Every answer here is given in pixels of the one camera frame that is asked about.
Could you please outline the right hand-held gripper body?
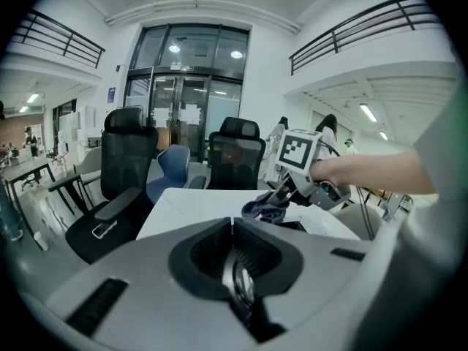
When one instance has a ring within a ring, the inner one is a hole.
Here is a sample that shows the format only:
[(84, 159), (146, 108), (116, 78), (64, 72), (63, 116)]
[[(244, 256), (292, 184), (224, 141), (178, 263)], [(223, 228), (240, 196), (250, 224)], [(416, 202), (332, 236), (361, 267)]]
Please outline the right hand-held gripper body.
[(311, 205), (324, 211), (348, 201), (351, 196), (348, 185), (335, 186), (329, 181), (314, 181), (309, 173), (311, 165), (319, 160), (320, 149), (327, 147), (321, 132), (288, 129), (282, 135), (276, 155), (276, 164), (285, 170), (283, 179), (289, 175), (298, 192), (307, 197)]

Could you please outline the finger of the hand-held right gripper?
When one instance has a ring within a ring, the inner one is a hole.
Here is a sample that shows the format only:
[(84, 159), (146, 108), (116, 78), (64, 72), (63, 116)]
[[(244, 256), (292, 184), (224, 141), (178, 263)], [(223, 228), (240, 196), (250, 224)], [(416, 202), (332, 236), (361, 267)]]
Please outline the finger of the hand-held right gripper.
[(280, 181), (269, 181), (269, 187), (273, 194), (268, 198), (268, 202), (273, 205), (285, 205), (294, 203), (296, 205), (311, 205), (309, 199), (298, 192), (296, 185), (289, 175)]

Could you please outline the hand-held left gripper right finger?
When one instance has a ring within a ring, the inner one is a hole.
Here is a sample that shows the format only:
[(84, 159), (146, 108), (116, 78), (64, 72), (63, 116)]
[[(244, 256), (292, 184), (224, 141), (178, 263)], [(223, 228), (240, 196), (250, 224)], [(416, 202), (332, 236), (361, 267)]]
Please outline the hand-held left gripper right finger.
[(236, 218), (238, 317), (258, 342), (291, 331), (343, 288), (370, 247), (368, 241)]

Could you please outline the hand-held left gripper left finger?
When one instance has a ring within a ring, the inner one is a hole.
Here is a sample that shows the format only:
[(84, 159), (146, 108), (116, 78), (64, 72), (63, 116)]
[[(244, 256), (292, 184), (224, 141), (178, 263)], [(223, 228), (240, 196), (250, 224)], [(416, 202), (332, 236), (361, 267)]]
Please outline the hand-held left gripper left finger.
[(230, 225), (215, 219), (124, 244), (61, 285), (48, 308), (75, 343), (250, 343), (228, 302), (194, 296), (170, 270), (191, 262), (170, 258), (176, 245)]

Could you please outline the person's right hand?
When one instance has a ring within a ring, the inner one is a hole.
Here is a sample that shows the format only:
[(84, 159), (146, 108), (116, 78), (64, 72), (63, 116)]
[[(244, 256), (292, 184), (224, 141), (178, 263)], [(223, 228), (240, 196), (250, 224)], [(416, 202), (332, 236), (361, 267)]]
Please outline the person's right hand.
[(346, 157), (318, 160), (311, 165), (309, 173), (314, 181), (329, 181), (334, 185), (351, 184), (349, 169), (351, 161)]

